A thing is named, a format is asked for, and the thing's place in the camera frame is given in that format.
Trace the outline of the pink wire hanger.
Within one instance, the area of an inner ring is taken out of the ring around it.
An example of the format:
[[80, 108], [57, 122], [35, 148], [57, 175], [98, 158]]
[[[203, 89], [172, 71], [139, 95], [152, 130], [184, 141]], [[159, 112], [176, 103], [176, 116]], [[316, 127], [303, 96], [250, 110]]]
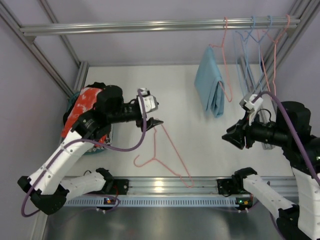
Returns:
[[154, 128], [152, 153], [143, 154], [142, 157], [138, 154], [133, 159], [133, 165], [137, 168], [165, 170], [171, 177], [178, 178], [186, 188], [195, 186], [186, 163], [163, 124]]

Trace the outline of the blue wire hanger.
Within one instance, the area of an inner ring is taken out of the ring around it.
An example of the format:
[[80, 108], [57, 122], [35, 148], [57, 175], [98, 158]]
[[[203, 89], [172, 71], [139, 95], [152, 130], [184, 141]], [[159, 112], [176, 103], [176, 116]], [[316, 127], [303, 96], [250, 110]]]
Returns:
[[253, 91], [256, 87], [256, 82], [250, 67], [248, 51], [248, 42], [251, 33], [255, 29], [256, 18], [252, 16], [251, 20], [253, 21], [253, 24], [250, 26], [250, 30], [244, 30], [243, 32], [235, 30], [232, 32], [237, 76], [243, 97]]

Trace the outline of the orange white trousers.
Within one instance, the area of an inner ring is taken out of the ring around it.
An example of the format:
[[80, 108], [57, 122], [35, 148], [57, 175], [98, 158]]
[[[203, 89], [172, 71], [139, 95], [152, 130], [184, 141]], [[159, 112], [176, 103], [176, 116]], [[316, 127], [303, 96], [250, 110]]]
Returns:
[[63, 129], [60, 136], [65, 138], [77, 121], [78, 117], [91, 110], [97, 101], [97, 95], [102, 89], [96, 87], [85, 87], [77, 92], [71, 99], [67, 107], [67, 111], [63, 115]]

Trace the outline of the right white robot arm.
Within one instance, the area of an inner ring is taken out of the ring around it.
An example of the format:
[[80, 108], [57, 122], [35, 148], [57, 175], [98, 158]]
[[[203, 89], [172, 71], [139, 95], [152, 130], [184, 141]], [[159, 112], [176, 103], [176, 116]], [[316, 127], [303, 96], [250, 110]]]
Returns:
[[311, 111], [302, 103], [283, 101], [275, 121], [263, 123], [258, 117], [249, 123], [246, 113], [227, 129], [222, 139], [238, 149], [251, 148], [255, 142], [281, 148], [295, 177], [298, 203], [295, 204], [272, 189], [251, 167], [231, 176], [234, 185], [252, 194], [270, 212], [286, 240], [320, 238], [320, 185], [312, 176], [320, 174], [320, 139], [311, 134]]

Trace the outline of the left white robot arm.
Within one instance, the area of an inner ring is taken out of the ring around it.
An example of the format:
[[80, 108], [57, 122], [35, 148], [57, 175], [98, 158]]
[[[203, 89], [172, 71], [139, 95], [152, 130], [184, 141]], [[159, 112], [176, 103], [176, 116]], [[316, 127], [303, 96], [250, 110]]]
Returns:
[[65, 176], [92, 148], [116, 150], [105, 143], [114, 124], [135, 122], [143, 134], [160, 125], [161, 120], [147, 116], [158, 107], [156, 97], [146, 88], [138, 89], [136, 97], [125, 102], [123, 90], [117, 85], [95, 82], [85, 86], [64, 119], [60, 146], [37, 171], [18, 179], [25, 199], [30, 200], [38, 212], [52, 215], [67, 201], [82, 195], [110, 194], [114, 177], [105, 168], [72, 179]]

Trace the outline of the pink hanger with blue trousers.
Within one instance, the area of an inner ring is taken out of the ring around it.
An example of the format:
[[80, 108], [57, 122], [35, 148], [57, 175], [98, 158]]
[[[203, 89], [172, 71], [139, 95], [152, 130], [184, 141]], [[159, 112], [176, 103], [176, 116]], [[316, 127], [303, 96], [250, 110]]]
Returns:
[[227, 36], [227, 31], [228, 31], [228, 18], [225, 16], [224, 17], [224, 23], [225, 23], [225, 26], [223, 27], [224, 29], [224, 33], [223, 33], [223, 38], [222, 38], [222, 42], [220, 45], [213, 45], [213, 44], [210, 44], [209, 46], [211, 48], [220, 48], [221, 49], [221, 53], [222, 53], [222, 58], [223, 58], [223, 64], [224, 64], [224, 68], [225, 68], [225, 74], [226, 74], [226, 84], [228, 86], [228, 89], [229, 89], [229, 95], [227, 94], [225, 88], [223, 87], [222, 83], [219, 83], [221, 88], [222, 88], [222, 91], [227, 99], [227, 101], [229, 103], [232, 102], [233, 100], [233, 89], [232, 89], [232, 86], [231, 86], [231, 82], [230, 82], [230, 74], [229, 74], [229, 68], [228, 68], [228, 65], [227, 65], [227, 59], [226, 59], [226, 55], [225, 55], [225, 40], [226, 40], [226, 36]]

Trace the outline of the light blue trousers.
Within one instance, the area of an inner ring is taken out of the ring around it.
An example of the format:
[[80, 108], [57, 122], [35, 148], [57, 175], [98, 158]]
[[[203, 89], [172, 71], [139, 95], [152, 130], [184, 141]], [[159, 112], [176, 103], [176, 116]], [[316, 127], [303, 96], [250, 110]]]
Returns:
[[224, 81], [216, 63], [214, 49], [208, 46], [198, 66], [194, 86], [205, 114], [219, 118], [224, 114]]

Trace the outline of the empty pink hanger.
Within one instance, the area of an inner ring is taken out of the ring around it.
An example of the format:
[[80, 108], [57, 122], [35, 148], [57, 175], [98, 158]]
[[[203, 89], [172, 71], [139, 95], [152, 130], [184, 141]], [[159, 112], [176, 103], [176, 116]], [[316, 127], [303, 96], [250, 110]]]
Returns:
[[268, 74], [267, 74], [267, 70], [266, 70], [266, 76], [268, 78], [268, 83], [269, 83], [269, 87], [270, 87], [270, 90], [268, 90], [269, 92], [273, 93], [275, 96], [277, 95], [277, 86], [276, 86], [276, 76], [277, 76], [277, 67], [276, 67], [276, 64], [277, 64], [277, 45], [278, 45], [278, 42], [281, 40], [281, 38], [283, 37], [283, 35], [287, 32], [287, 30], [289, 29], [289, 25], [291, 23], [291, 17], [289, 14], [286, 14], [285, 15], [286, 19], [287, 19], [287, 22], [286, 22], [286, 25], [285, 27], [283, 28], [282, 32], [279, 34], [279, 36], [277, 36], [276, 38], [272, 38], [269, 33], [266, 35], [270, 41], [273, 43], [273, 77], [272, 77], [272, 80], [269, 81], [269, 77], [268, 77]]

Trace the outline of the empty blue hanger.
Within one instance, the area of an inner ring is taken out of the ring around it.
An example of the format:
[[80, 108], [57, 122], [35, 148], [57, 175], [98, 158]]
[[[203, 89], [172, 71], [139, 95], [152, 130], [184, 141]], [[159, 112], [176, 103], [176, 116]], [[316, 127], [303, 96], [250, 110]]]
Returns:
[[266, 80], [266, 89], [269, 91], [270, 90], [270, 85], [268, 82], [268, 77], [266, 76], [266, 67], [265, 67], [265, 61], [263, 57], [263, 51], [261, 48], [261, 43], [264, 40], [265, 36], [269, 33], [270, 27], [273, 25], [273, 17], [268, 15], [267, 19], [269, 21], [269, 26], [267, 27], [266, 32], [260, 36], [259, 30], [256, 31], [257, 34], [257, 39], [252, 35], [252, 31], [256, 28], [253, 26], [250, 31], [247, 32], [247, 36], [252, 38], [257, 44], [258, 44], [258, 59], [259, 59], [259, 65], [261, 69], [261, 77], [265, 77]]

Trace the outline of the teal laundry basket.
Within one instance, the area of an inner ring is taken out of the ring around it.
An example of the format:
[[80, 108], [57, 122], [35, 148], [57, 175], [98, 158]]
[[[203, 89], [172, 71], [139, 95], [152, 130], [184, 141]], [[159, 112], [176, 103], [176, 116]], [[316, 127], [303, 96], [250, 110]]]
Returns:
[[[106, 140], [107, 134], [104, 135], [98, 142], [99, 142], [99, 143], [106, 144], [106, 143], [105, 143], [105, 140]], [[90, 149], [85, 153], [85, 155], [98, 154], [98, 153], [101, 153], [101, 152], [103, 152], [103, 151], [105, 151], [105, 150], [107, 150], [107, 148], [95, 144], [92, 148], [90, 148]]]

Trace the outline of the aluminium frame posts right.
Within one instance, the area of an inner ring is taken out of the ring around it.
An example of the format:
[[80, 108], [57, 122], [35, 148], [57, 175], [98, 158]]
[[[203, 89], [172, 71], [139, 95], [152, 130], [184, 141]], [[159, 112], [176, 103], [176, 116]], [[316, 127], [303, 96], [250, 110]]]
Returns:
[[258, 82], [252, 77], [247, 59], [239, 58], [248, 92], [258, 94], [263, 90], [270, 90], [280, 100], [302, 101], [312, 109], [318, 108], [316, 104], [320, 99], [312, 99], [311, 93], [318, 90], [320, 85], [307, 73], [307, 58], [311, 56], [311, 46], [303, 46], [302, 38], [314, 19], [319, 17], [318, 0], [295, 0], [284, 17], [251, 17], [248, 37], [257, 44], [261, 44], [268, 37], [267, 33], [253, 36], [253, 31], [259, 27], [267, 31], [276, 28], [277, 33], [270, 38], [271, 44], [266, 53], [258, 54], [262, 70]]

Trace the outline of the aluminium frame posts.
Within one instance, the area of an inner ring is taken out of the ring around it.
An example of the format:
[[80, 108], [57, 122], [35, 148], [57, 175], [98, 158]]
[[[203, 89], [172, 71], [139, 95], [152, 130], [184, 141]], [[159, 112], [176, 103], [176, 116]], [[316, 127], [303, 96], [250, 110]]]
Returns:
[[253, 36], [253, 31], [259, 27], [267, 31], [276, 28], [277, 33], [270, 38], [271, 44], [266, 53], [258, 54], [262, 70], [258, 82], [252, 77], [247, 59], [239, 58], [248, 92], [258, 94], [263, 90], [270, 90], [280, 100], [302, 101], [312, 109], [318, 108], [316, 104], [320, 99], [312, 99], [311, 93], [318, 90], [320, 85], [307, 73], [307, 58], [311, 56], [311, 46], [303, 46], [302, 38], [314, 19], [319, 17], [318, 0], [295, 0], [284, 17], [251, 17], [248, 37], [257, 44], [261, 44], [268, 37], [267, 33]]
[[58, 19], [47, 0], [2, 0], [0, 34], [43, 71], [68, 98], [85, 84], [89, 64], [81, 61], [66, 36], [28, 36], [27, 25], [56, 24]]

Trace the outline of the aluminium frame posts left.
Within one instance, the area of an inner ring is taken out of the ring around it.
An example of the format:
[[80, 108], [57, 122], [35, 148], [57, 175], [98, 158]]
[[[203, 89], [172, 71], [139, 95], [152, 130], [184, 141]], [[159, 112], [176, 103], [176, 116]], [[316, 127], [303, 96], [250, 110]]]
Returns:
[[85, 84], [89, 64], [81, 61], [66, 36], [28, 36], [27, 25], [56, 24], [58, 19], [47, 0], [2, 0], [0, 34], [43, 71], [68, 98]]

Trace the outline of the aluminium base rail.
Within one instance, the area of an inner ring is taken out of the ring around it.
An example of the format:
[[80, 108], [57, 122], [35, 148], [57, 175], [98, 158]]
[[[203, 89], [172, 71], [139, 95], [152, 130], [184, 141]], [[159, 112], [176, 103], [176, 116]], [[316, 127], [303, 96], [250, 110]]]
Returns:
[[194, 177], [195, 186], [187, 188], [177, 177], [115, 177], [120, 195], [127, 196], [221, 196], [218, 180], [230, 177]]

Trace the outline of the aluminium hanging rail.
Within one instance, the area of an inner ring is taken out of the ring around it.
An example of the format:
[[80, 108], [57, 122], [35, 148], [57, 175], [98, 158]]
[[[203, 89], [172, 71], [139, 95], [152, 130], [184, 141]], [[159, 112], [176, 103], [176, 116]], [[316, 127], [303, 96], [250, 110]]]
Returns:
[[301, 20], [295, 16], [264, 16], [249, 18], [202, 20], [153, 20], [103, 23], [51, 23], [24, 25], [20, 31], [25, 36], [63, 36], [85, 34], [224, 31], [252, 29], [295, 29]]

